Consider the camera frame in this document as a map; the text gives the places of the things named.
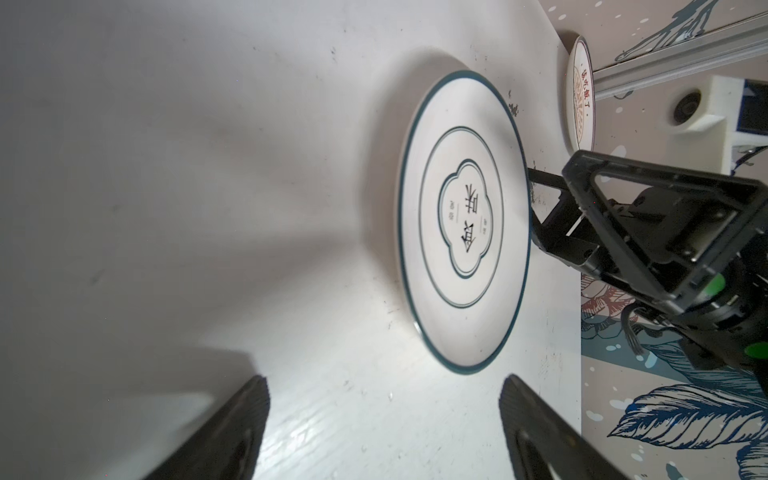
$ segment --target white table surface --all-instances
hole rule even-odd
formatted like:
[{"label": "white table surface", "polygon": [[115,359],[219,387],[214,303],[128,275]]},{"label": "white table surface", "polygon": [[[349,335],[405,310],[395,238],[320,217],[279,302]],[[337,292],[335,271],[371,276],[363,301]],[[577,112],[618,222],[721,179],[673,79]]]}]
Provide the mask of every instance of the white table surface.
[{"label": "white table surface", "polygon": [[399,151],[443,74],[519,104],[530,165],[568,159],[538,2],[1,9],[4,478],[140,478],[255,372],[256,478],[512,478],[511,373],[579,429],[576,271],[531,249],[473,376],[432,357],[394,271]]}]

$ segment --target wall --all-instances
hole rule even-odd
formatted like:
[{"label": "wall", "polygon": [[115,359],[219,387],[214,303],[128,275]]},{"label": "wall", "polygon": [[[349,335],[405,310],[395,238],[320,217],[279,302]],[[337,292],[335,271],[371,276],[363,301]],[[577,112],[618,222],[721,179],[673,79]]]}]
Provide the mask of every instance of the wall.
[{"label": "wall", "polygon": [[696,370],[672,332],[644,330],[635,356],[619,323],[632,301],[582,277],[582,435],[634,480],[767,477],[768,400],[754,375]]},{"label": "wall", "polygon": [[[576,33],[587,39],[596,70],[768,6],[759,0],[544,0],[541,5],[567,46]],[[599,101],[594,149],[665,163],[666,137],[657,126],[670,97],[712,74],[768,81],[768,55]],[[689,161],[695,168],[696,159]],[[737,175],[768,183],[768,152],[750,163]],[[622,202],[644,189],[615,179],[600,187]],[[645,353],[635,356],[618,321],[633,299],[586,276],[581,288],[582,435],[634,480],[768,478],[768,400],[754,375],[730,368],[695,370],[674,333],[643,331],[638,338]],[[632,321],[643,322],[636,316]]]},{"label": "wall", "polygon": [[566,43],[571,33],[586,38],[595,70],[766,11],[764,0],[540,2]]},{"label": "wall", "polygon": [[[666,136],[658,125],[671,108],[670,99],[688,86],[703,84],[711,75],[768,81],[768,55],[750,58],[699,74],[689,75],[629,94],[605,98],[595,104],[594,150],[640,161],[665,163]],[[768,151],[756,155],[737,170],[739,177],[757,178],[768,183]],[[696,168],[696,159],[690,159]],[[620,180],[601,185],[609,198],[632,201],[642,190]]]}]

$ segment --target plate rim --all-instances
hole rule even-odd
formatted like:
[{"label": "plate rim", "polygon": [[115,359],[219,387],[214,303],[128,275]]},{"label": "plate rim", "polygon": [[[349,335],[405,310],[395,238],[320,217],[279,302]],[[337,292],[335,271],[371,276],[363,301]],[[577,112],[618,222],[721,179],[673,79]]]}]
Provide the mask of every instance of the plate rim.
[{"label": "plate rim", "polygon": [[398,254],[398,260],[399,260],[399,272],[400,272],[400,280],[402,281],[403,290],[406,293],[406,299],[408,300],[408,305],[411,310],[411,314],[413,315],[413,319],[415,321],[416,329],[421,334],[421,337],[424,339],[424,343],[426,343],[427,348],[432,353],[432,355],[447,369],[451,370],[454,373],[459,373],[462,375],[470,375],[472,373],[477,373],[481,370],[483,370],[486,366],[490,365],[491,362],[498,356],[498,354],[501,352],[501,350],[504,348],[504,345],[507,343],[507,339],[509,338],[510,333],[512,332],[512,328],[515,326],[515,322],[517,321],[518,314],[520,313],[520,306],[522,305],[523,296],[525,294],[525,284],[528,281],[528,265],[531,260],[531,226],[532,226],[532,212],[533,209],[528,203],[528,250],[525,253],[525,269],[523,271],[523,281],[522,285],[520,285],[520,297],[518,298],[518,304],[515,307],[515,313],[512,315],[512,318],[509,322],[509,327],[507,328],[507,332],[504,334],[504,338],[502,338],[501,342],[498,344],[498,346],[494,349],[494,351],[486,357],[481,362],[472,365],[472,366],[463,366],[456,364],[454,362],[451,362],[450,360],[446,359],[432,344],[432,341],[429,339],[429,335],[427,335],[426,331],[422,327],[422,322],[419,318],[419,315],[416,313],[415,304],[413,302],[413,297],[411,295],[411,289],[408,282],[408,275],[406,270],[406,261],[405,257],[403,255],[403,240],[402,240],[402,195],[403,195],[403,183],[405,180],[405,174],[406,174],[406,165],[408,163],[408,153],[411,150],[411,143],[413,141],[413,136],[416,130],[416,127],[419,124],[419,120],[421,119],[424,110],[426,110],[427,106],[429,105],[429,102],[432,100],[432,98],[437,94],[438,91],[440,91],[443,87],[445,87],[448,83],[458,80],[460,78],[468,78],[470,80],[474,80],[485,86],[488,90],[493,93],[493,95],[496,97],[496,99],[499,101],[499,103],[504,108],[504,111],[507,114],[507,118],[509,119],[512,129],[515,131],[515,139],[518,142],[518,146],[520,147],[520,156],[523,162],[523,172],[525,173],[525,183],[528,185],[528,195],[527,197],[530,197],[531,193],[531,181],[528,178],[528,162],[525,160],[525,151],[523,150],[523,143],[520,140],[520,132],[518,131],[518,126],[515,123],[515,120],[512,118],[512,114],[509,111],[509,108],[507,104],[504,102],[504,98],[502,95],[498,92],[496,87],[491,84],[490,81],[488,81],[487,78],[483,77],[477,72],[471,71],[471,70],[458,70],[454,71],[450,74],[447,74],[443,78],[437,81],[432,88],[429,89],[429,92],[422,100],[421,104],[419,105],[419,108],[416,110],[416,113],[413,117],[413,120],[411,120],[411,125],[408,129],[408,137],[406,139],[405,147],[403,148],[403,152],[400,158],[400,175],[399,175],[399,185],[398,185],[398,194],[397,194],[397,205],[396,205],[396,211],[397,211],[397,228],[396,228],[396,235],[397,235],[397,254]]},{"label": "plate rim", "polygon": [[[571,53],[568,55],[568,67],[569,67],[570,70],[573,70],[574,66],[576,65],[576,47],[578,46],[579,43],[584,44],[584,52],[587,54],[587,63],[589,64],[589,78],[592,80],[592,91],[594,93],[594,70],[592,70],[592,57],[589,55],[589,45],[587,45],[587,40],[582,35],[579,35],[578,37],[576,37],[576,40],[574,41],[574,46],[571,49]],[[573,104],[573,96],[574,96],[573,82],[571,82],[571,84],[568,85],[567,88],[569,88],[570,91],[571,91],[570,100],[571,100],[571,104]],[[594,150],[594,137],[595,137],[594,132],[595,132],[595,130],[598,127],[597,118],[596,118],[596,115],[595,115],[595,112],[597,112],[597,108],[594,106],[594,103],[595,102],[593,101],[592,102],[592,105],[593,105],[593,107],[592,107],[592,142],[591,142],[591,144],[589,146],[589,150],[590,151]],[[568,125],[568,126],[569,126],[569,128],[568,128],[569,132],[568,133],[571,135],[571,143],[572,144],[574,142],[576,143],[576,145],[572,145],[572,147],[575,149],[574,151],[583,150],[581,145],[579,145],[578,141],[576,141],[576,130],[575,130],[576,127],[575,127],[575,124],[572,126],[573,128],[571,128],[571,125]]]}]

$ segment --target leaf pattern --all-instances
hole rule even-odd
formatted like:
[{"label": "leaf pattern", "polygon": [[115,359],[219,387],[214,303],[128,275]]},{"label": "leaf pattern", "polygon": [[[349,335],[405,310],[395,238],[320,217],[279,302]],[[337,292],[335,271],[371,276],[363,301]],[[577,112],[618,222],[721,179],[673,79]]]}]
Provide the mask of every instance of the leaf pattern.
[{"label": "leaf pattern", "polygon": [[739,478],[757,480],[768,478],[768,442],[752,442],[736,454]]},{"label": "leaf pattern", "polygon": [[768,400],[752,372],[724,367],[718,370],[696,370],[683,353],[679,342],[643,345],[657,357],[682,373],[689,382],[708,389],[724,390],[737,396],[745,396],[768,408]]},{"label": "leaf pattern", "polygon": [[768,437],[766,410],[695,385],[664,386],[635,399],[608,436],[671,449],[709,449]]}]

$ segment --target white plate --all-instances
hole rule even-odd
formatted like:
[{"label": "white plate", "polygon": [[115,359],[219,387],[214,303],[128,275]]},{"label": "white plate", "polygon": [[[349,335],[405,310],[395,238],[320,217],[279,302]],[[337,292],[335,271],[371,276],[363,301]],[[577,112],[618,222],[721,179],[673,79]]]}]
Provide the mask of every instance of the white plate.
[{"label": "white plate", "polygon": [[518,315],[531,204],[517,127],[481,75],[457,71],[426,95],[403,148],[396,209],[416,327],[450,369],[483,369]]},{"label": "white plate", "polygon": [[594,148],[593,85],[587,42],[579,37],[571,50],[565,74],[565,117],[573,151]]}]

